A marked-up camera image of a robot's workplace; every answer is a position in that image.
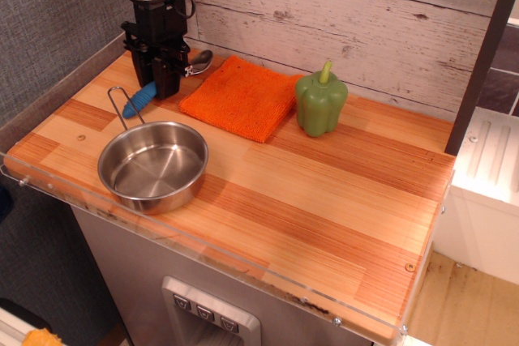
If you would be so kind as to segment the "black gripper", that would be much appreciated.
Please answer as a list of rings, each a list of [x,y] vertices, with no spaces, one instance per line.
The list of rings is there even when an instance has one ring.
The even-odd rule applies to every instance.
[[[131,0],[135,22],[122,24],[126,32],[125,44],[139,85],[156,84],[159,100],[178,93],[180,74],[175,70],[188,67],[189,46],[185,0]]]

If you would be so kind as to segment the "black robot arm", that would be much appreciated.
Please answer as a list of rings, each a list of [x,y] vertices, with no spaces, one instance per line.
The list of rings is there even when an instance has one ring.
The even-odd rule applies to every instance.
[[[125,49],[131,52],[139,85],[156,84],[156,98],[178,93],[186,74],[190,47],[184,41],[192,0],[131,0],[135,20],[125,22]]]

